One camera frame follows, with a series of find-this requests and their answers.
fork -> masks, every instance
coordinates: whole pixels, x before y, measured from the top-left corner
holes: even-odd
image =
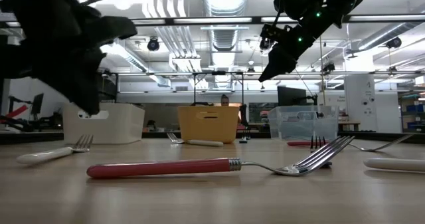
[[[179,140],[174,133],[167,133],[168,138],[173,144],[184,144],[185,141]],[[205,141],[205,140],[187,140],[188,144],[200,146],[223,147],[222,142]]]
[[[183,160],[176,162],[143,162],[137,164],[99,164],[87,169],[93,178],[119,178],[137,175],[163,175],[182,173],[210,173],[240,171],[242,166],[258,166],[278,175],[303,176],[309,174],[335,157],[355,137],[338,137],[322,146],[305,159],[284,168],[269,168],[256,162],[242,162],[240,158],[216,158],[208,160]]]
[[[38,164],[55,158],[61,158],[73,153],[89,152],[90,145],[93,142],[93,135],[81,135],[80,139],[72,147],[58,148],[35,154],[24,154],[17,157],[16,161],[20,164]]]
[[[401,138],[399,138],[399,139],[397,139],[397,140],[395,140],[395,141],[392,141],[392,142],[390,142],[390,143],[388,143],[388,144],[385,144],[385,145],[383,145],[383,146],[381,146],[381,147],[378,147],[378,148],[362,148],[362,147],[358,147],[358,146],[356,146],[356,145],[354,145],[354,144],[349,144],[349,145],[350,145],[350,146],[352,146],[352,147],[354,147],[354,148],[357,148],[358,150],[364,151],[364,152],[376,152],[376,151],[378,151],[378,150],[381,150],[381,149],[387,148],[387,147],[389,147],[389,146],[391,146],[391,145],[399,144],[399,143],[401,143],[401,142],[405,141],[406,139],[408,139],[408,138],[412,137],[413,135],[414,135],[414,134],[408,134],[408,135],[405,135],[405,136],[403,136],[403,137],[401,137]]]

person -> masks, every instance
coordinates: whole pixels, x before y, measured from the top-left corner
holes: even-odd
[[[229,105],[229,99],[228,96],[226,96],[225,94],[223,94],[221,96],[221,106],[228,106]]]

bin handle cutout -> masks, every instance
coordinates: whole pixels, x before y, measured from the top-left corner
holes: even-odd
[[[107,110],[101,110],[98,114],[88,115],[85,111],[78,111],[78,117],[81,119],[90,119],[90,120],[104,120],[109,117],[109,112]]]
[[[218,112],[199,112],[197,118],[200,119],[215,119],[218,118]]]

ceiling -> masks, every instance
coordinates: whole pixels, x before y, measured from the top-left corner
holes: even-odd
[[[184,0],[185,12],[189,17],[204,17],[205,7],[203,0]],[[407,14],[421,6],[423,0],[364,0],[351,14]],[[136,3],[131,5],[129,9],[120,10],[114,5],[96,5],[96,8],[103,15],[126,16],[129,18],[145,18],[141,12],[141,4]],[[246,16],[275,16],[276,11],[273,8],[273,0],[247,0],[244,14]],[[308,49],[298,60],[297,69],[299,71],[310,71],[311,65],[315,64],[320,57],[332,51],[338,44],[344,41],[358,41],[364,39],[383,27],[388,23],[355,23],[344,24],[342,29],[335,26],[330,27],[323,33],[320,43],[317,41],[310,49]],[[256,72],[261,72],[268,64],[268,57],[261,56],[258,48],[258,35],[262,29],[262,25],[242,25],[248,27],[248,30],[240,32],[235,68],[234,70],[246,70],[248,61],[254,61],[252,65]],[[201,67],[211,67],[211,48],[209,43],[209,35],[207,31],[202,31],[201,26],[190,26],[191,36],[198,54],[201,56]],[[154,27],[138,27],[138,35],[126,41],[126,48],[131,49],[133,53],[143,60],[149,67],[155,69],[156,72],[171,72],[168,65],[169,51],[160,41],[160,49],[155,52],[150,52],[147,49],[147,42],[150,37],[156,37],[157,34]],[[375,69],[386,70],[390,64],[402,62],[412,59],[416,56],[424,54],[425,43],[421,39],[425,38],[425,25],[418,25],[416,28],[399,36],[402,39],[403,45],[398,50],[391,51],[391,56],[388,56],[386,48],[373,48],[370,52],[373,54]],[[343,55],[335,57],[333,62],[337,70],[342,70],[344,61]],[[122,58],[116,55],[108,55],[107,60],[102,63],[102,66],[108,67],[116,72],[131,72],[134,69]],[[406,65],[403,70],[418,70],[425,68],[423,60]],[[405,76],[403,78],[414,78],[414,76]]]

yellow storage bin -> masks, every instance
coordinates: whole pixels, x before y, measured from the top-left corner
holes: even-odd
[[[232,143],[236,139],[239,107],[178,107],[181,138]]]

